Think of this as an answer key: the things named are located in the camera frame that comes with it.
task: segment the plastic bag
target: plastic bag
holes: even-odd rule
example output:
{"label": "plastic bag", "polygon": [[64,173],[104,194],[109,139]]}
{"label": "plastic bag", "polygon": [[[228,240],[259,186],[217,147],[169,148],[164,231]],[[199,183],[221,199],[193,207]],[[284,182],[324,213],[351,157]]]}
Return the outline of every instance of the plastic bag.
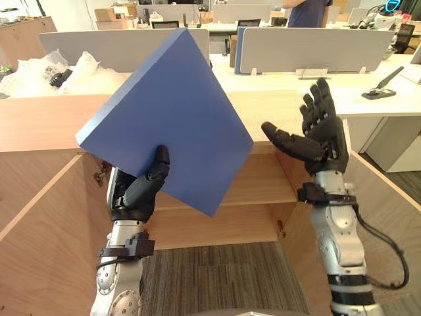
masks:
{"label": "plastic bag", "polygon": [[113,94],[126,80],[126,76],[113,69],[104,69],[87,51],[71,67],[73,73],[59,89],[62,94]]}
{"label": "plastic bag", "polygon": [[51,77],[68,68],[67,60],[59,51],[52,51],[41,59],[18,61],[18,70],[0,82],[0,93],[10,97],[41,97],[56,95],[50,86]]}

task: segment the blue shirt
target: blue shirt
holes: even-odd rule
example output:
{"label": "blue shirt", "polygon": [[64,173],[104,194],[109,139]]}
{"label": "blue shirt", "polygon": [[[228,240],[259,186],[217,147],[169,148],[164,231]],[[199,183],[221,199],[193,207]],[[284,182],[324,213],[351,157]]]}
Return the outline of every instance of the blue shirt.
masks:
{"label": "blue shirt", "polygon": [[321,28],[325,7],[333,0],[306,0],[292,9],[289,28]]}

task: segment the gray partition panel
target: gray partition panel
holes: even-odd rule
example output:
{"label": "gray partition panel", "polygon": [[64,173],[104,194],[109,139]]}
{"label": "gray partition panel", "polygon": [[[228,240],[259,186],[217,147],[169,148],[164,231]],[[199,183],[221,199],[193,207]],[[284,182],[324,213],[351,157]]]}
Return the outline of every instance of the gray partition panel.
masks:
{"label": "gray partition panel", "polygon": [[246,28],[240,72],[329,72],[376,70],[393,32],[325,28]]}
{"label": "gray partition panel", "polygon": [[[46,52],[58,49],[70,65],[75,65],[82,53],[87,51],[97,61],[101,61],[100,65],[104,68],[113,68],[117,72],[133,72],[171,31],[159,29],[43,33],[39,35],[39,40]],[[209,31],[189,31],[209,62]]]}
{"label": "gray partition panel", "polygon": [[359,24],[362,20],[367,17],[368,9],[364,8],[353,8],[351,15],[348,19],[348,24]]}
{"label": "gray partition panel", "polygon": [[328,18],[326,19],[326,23],[336,23],[337,17],[339,16],[340,7],[328,7]]}
{"label": "gray partition panel", "polygon": [[215,5],[213,7],[213,22],[234,23],[238,20],[254,18],[268,22],[271,10],[271,5]]}
{"label": "gray partition panel", "polygon": [[360,6],[361,0],[348,0],[344,13],[350,13],[353,8]]}
{"label": "gray partition panel", "polygon": [[179,21],[181,25],[183,25],[184,13],[189,23],[192,20],[195,22],[199,20],[199,7],[197,5],[138,5],[136,7],[137,16],[143,20],[145,20],[144,9],[148,9],[149,14],[157,11],[162,15],[164,21]]}

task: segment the robotic arm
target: robotic arm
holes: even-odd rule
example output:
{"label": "robotic arm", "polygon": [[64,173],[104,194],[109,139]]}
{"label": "robotic arm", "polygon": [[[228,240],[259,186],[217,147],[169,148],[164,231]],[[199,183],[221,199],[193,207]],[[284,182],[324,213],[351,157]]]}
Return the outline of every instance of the robotic arm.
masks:
{"label": "robotic arm", "polygon": [[367,17],[360,22],[359,28],[369,30],[399,31],[403,16],[394,14],[399,8],[401,0],[388,0],[385,5],[372,7]]}
{"label": "robotic arm", "polygon": [[143,232],[155,208],[155,195],[170,169],[165,146],[159,146],[149,169],[139,178],[113,168],[107,201],[113,222],[97,266],[97,295],[91,316],[140,316],[143,290],[142,258],[153,255],[155,242]]}
{"label": "robotic arm", "polygon": [[[367,276],[364,248],[356,230],[358,222],[366,229],[375,228],[361,219],[352,187],[343,181],[349,159],[343,124],[336,116],[327,82],[319,79],[310,90],[313,97],[306,94],[300,108],[305,137],[290,136],[269,122],[262,129],[280,151],[304,161],[314,177],[314,182],[304,183],[298,191],[298,200],[313,205],[310,219],[328,275],[333,315],[380,316],[383,312],[373,299],[372,279]],[[405,278],[399,286],[380,286],[396,289],[405,286],[409,272],[403,252],[393,245],[403,262]]]}

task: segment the blue board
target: blue board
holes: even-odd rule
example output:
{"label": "blue board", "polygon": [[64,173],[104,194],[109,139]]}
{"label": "blue board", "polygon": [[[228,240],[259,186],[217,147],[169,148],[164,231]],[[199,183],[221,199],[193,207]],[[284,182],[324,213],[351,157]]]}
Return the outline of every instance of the blue board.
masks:
{"label": "blue board", "polygon": [[186,29],[176,29],[78,132],[86,151],[139,176],[170,152],[162,190],[214,215],[253,141]]}

